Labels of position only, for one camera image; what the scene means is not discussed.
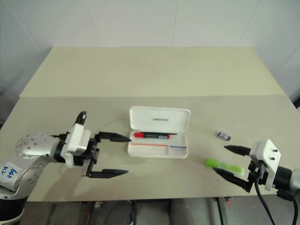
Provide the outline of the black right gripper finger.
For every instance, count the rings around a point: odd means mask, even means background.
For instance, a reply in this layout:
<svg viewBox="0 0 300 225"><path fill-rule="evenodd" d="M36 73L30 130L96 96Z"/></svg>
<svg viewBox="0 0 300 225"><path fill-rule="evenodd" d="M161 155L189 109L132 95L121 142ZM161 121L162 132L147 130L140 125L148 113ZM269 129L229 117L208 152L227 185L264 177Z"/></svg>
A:
<svg viewBox="0 0 300 225"><path fill-rule="evenodd" d="M241 188L243 188L246 192L250 192L253 182L252 181L245 181L243 179L240 179L238 177L235 177L235 175L231 172L228 172L224 169L219 168L212 168L218 175L220 175L225 180L229 181L230 183L233 183Z"/></svg>
<svg viewBox="0 0 300 225"><path fill-rule="evenodd" d="M226 145L224 146L225 149L242 156L249 156L251 149L243 146L237 145Z"/></svg>

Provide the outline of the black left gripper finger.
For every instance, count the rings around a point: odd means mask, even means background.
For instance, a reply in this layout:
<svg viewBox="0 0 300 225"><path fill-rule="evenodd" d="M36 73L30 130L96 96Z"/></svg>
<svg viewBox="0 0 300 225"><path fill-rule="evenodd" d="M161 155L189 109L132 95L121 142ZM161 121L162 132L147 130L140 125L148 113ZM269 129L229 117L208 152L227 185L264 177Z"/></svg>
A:
<svg viewBox="0 0 300 225"><path fill-rule="evenodd" d="M90 171L87 172L87 177L95 179L109 179L116 176L124 175L128 173L128 170L118 170L118 169L103 169L100 172Z"/></svg>
<svg viewBox="0 0 300 225"><path fill-rule="evenodd" d="M111 133L111 132L99 132L95 135L95 139L97 142L101 142L102 139L109 140L111 142L130 142L131 139L117 134L117 133Z"/></svg>

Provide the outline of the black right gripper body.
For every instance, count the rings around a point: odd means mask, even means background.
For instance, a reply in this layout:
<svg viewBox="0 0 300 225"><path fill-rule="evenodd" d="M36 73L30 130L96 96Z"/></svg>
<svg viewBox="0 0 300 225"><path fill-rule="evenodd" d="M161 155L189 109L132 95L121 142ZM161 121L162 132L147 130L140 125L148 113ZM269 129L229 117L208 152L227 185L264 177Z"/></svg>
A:
<svg viewBox="0 0 300 225"><path fill-rule="evenodd" d="M251 160L248 170L247 188L251 188L256 181L258 181L259 185L266 184L268 172L266 171L266 164L263 161L259 161L258 164L256 164L253 160Z"/></svg>

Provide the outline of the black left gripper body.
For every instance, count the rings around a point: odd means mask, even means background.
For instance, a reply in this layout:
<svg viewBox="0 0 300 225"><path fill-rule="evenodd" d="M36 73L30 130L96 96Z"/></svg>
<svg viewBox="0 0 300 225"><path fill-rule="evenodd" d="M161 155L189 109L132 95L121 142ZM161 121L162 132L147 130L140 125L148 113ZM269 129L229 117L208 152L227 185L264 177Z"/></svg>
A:
<svg viewBox="0 0 300 225"><path fill-rule="evenodd" d="M98 161L99 148L97 147L99 138L91 138L88 142L87 149L80 155L74 155L74 164L81 166L82 177L100 177L100 172L93 171L94 164Z"/></svg>

